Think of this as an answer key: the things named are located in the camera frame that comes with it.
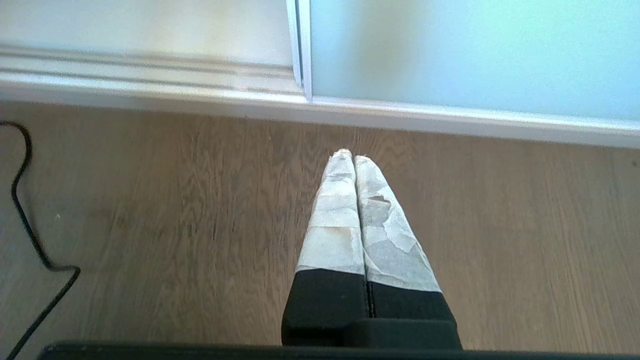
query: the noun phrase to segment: white paper wrap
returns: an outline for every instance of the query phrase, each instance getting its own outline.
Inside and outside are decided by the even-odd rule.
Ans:
[[[337,151],[324,168],[296,271],[364,275],[355,180],[351,153]]]
[[[367,280],[441,292],[429,260],[382,171],[365,156],[356,156],[355,163]]]

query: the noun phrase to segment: frosted glass panel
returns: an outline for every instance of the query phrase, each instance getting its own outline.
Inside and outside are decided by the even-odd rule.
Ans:
[[[640,1],[310,4],[314,95],[640,120]]]

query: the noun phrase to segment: wooden floor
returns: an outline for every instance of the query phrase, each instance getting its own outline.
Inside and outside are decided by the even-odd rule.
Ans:
[[[1,104],[31,130],[20,194],[83,272],[21,359],[59,340],[279,344],[312,201],[341,147],[378,163],[465,348],[640,352],[640,151]],[[67,274],[42,269],[0,129],[0,356]]]

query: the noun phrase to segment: white baseboard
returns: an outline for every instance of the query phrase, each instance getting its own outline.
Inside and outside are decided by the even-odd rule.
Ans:
[[[291,69],[0,47],[0,100],[640,149],[640,121],[314,97]]]

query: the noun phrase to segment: power cord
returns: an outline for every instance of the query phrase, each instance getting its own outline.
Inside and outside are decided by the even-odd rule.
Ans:
[[[29,240],[31,240],[31,244],[33,245],[33,248],[36,250],[36,253],[38,254],[38,258],[40,258],[40,261],[42,262],[44,267],[50,272],[73,271],[71,278],[69,278],[69,280],[62,287],[62,289],[60,289],[60,291],[56,294],[56,296],[53,299],[51,299],[47,307],[45,307],[44,310],[42,310],[42,312],[38,315],[38,317],[33,321],[33,323],[31,323],[27,331],[24,332],[20,340],[13,347],[13,350],[11,350],[11,352],[9,353],[7,360],[14,360],[15,357],[20,352],[20,350],[22,350],[22,347],[27,342],[27,340],[29,340],[31,335],[33,335],[36,329],[38,329],[38,326],[44,321],[44,319],[47,317],[47,315],[49,315],[51,310],[53,310],[53,308],[58,304],[58,302],[65,296],[67,291],[69,291],[71,286],[76,282],[76,279],[80,275],[80,268],[75,265],[65,265],[65,266],[56,265],[51,261],[51,259],[49,259],[47,254],[44,252],[44,249],[42,248],[42,244],[40,243],[40,240],[38,239],[36,234],[33,232],[33,229],[29,224],[29,220],[27,219],[27,216],[24,214],[24,210],[22,210],[22,205],[20,205],[20,200],[18,199],[18,195],[17,195],[18,182],[20,181],[20,178],[22,177],[22,174],[24,173],[24,171],[27,169],[27,166],[29,166],[29,164],[31,163],[31,157],[32,157],[31,135],[29,134],[29,131],[27,130],[26,127],[24,127],[21,124],[18,124],[17,122],[2,120],[0,121],[0,126],[14,127],[15,129],[18,129],[20,133],[22,133],[22,137],[24,138],[24,159],[22,160],[22,165],[20,166],[20,169],[16,173],[15,177],[13,178],[13,182],[11,183],[11,200],[13,201],[13,205],[15,206],[16,211],[18,211],[18,216],[20,216],[20,221],[22,222],[22,226],[24,226],[24,230],[27,232],[27,235],[29,236]]]

